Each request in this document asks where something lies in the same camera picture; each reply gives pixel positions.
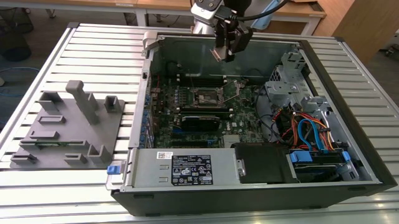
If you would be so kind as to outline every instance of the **metal bracket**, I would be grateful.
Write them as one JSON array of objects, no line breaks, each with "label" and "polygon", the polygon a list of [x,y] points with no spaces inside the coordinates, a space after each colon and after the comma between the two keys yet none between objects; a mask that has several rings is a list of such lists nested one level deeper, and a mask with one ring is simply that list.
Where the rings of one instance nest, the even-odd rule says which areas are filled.
[{"label": "metal bracket", "polygon": [[158,41],[158,32],[157,31],[147,31],[144,33],[144,37],[143,37],[143,47],[144,47],[144,51],[147,54],[147,51],[154,48],[154,44]]}]

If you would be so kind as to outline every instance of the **aluminum slotted table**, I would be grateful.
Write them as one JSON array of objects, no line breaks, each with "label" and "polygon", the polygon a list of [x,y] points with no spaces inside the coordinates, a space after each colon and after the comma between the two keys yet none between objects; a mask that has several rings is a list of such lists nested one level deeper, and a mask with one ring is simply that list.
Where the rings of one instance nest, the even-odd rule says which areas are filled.
[{"label": "aluminum slotted table", "polygon": [[[148,30],[189,33],[187,29],[71,24],[0,134],[0,223],[395,223],[399,187],[370,197],[353,198],[327,209],[242,212],[198,216],[134,217],[104,187],[106,170],[11,171],[11,155],[27,135],[40,105],[42,91],[66,92],[71,79],[98,99],[116,95],[127,102],[114,160],[127,157],[136,93]],[[257,34],[306,39],[322,60],[363,130],[399,182],[399,109],[345,42],[331,37]],[[311,75],[318,92],[322,88]],[[122,176],[112,178],[119,183]]]}]

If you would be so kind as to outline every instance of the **warning label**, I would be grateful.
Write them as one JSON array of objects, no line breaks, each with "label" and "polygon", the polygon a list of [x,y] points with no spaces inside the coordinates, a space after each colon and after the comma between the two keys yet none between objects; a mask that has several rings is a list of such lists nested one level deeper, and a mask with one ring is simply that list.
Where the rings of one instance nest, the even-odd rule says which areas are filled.
[{"label": "warning label", "polygon": [[214,184],[211,155],[173,156],[174,186]]}]

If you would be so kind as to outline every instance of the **black cable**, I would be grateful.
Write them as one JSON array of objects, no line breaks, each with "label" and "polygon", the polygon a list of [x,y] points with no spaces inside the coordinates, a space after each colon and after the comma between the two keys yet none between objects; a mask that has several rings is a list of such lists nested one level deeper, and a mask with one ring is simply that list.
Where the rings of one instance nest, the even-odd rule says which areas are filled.
[{"label": "black cable", "polygon": [[274,138],[274,136],[273,136],[273,135],[270,135],[269,142],[273,140],[273,138]]},{"label": "black cable", "polygon": [[282,3],[273,8],[271,10],[267,10],[266,12],[258,14],[258,15],[253,15],[253,16],[234,16],[231,19],[233,20],[239,20],[239,21],[249,21],[249,20],[257,20],[261,19],[262,17],[266,17],[267,15],[270,15],[271,13],[274,13],[277,10],[279,10],[287,3],[290,0],[283,0]]},{"label": "black cable", "polygon": [[275,137],[279,139],[281,143],[287,145],[287,146],[293,146],[291,144],[289,144],[281,137],[281,135],[274,131],[273,127],[267,125],[267,123],[265,123],[265,121],[262,120],[259,114],[258,114],[258,110],[257,110],[257,105],[258,105],[258,99],[261,96],[261,92],[263,90],[265,86],[262,86],[262,88],[259,89],[258,95],[257,95],[257,99],[255,99],[255,115],[257,118],[261,120],[261,123],[263,124],[263,126],[271,131],[271,133],[275,135]]},{"label": "black cable", "polygon": [[181,18],[181,16],[178,16],[175,22],[171,25],[169,25],[169,27],[171,27],[173,25],[175,25],[175,23],[178,22],[179,18]]},{"label": "black cable", "polygon": [[262,74],[262,71],[258,69],[258,68],[251,68],[249,70],[245,71],[245,74],[242,75],[242,77],[246,77],[246,75],[249,75],[249,72],[250,71],[257,71],[262,77],[266,77],[263,74]]}]

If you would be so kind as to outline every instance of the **blue latch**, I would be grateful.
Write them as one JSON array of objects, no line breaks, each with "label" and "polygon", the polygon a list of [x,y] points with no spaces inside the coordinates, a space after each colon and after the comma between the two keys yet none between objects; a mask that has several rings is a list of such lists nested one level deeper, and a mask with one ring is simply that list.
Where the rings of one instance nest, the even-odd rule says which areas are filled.
[{"label": "blue latch", "polygon": [[349,152],[343,151],[342,155],[343,155],[343,158],[346,161],[351,160],[351,156],[350,156]]},{"label": "blue latch", "polygon": [[295,151],[290,154],[291,162],[313,162],[313,156],[309,151]]},{"label": "blue latch", "polygon": [[119,175],[120,174],[120,166],[108,166],[107,174],[108,175]]},{"label": "blue latch", "polygon": [[144,135],[140,135],[140,143],[143,143],[146,140],[146,136]]}]

